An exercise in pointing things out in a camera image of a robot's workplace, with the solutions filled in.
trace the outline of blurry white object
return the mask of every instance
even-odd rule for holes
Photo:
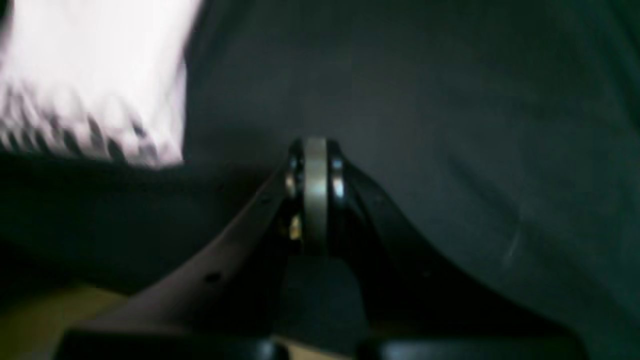
[[[200,0],[16,0],[0,46],[0,150],[182,161],[183,50]]]

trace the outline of screw hole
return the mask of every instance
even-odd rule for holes
[[[211,274],[207,274],[207,276],[204,277],[204,282],[206,282],[207,284],[215,284],[216,282],[220,281],[220,279],[222,279],[221,273],[212,272]]]

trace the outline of white fabric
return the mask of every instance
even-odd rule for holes
[[[14,1],[0,49],[4,149],[44,152],[46,142],[61,156],[180,163],[182,53],[199,4]]]

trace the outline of white cloth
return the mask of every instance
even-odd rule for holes
[[[0,47],[0,145],[182,161],[183,50],[200,0],[16,0]]]

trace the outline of dark gray cloth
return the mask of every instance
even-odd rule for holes
[[[213,238],[291,141],[325,135],[481,282],[595,359],[638,358],[640,58],[621,3],[208,2],[186,165],[4,158],[0,236],[132,291]]]

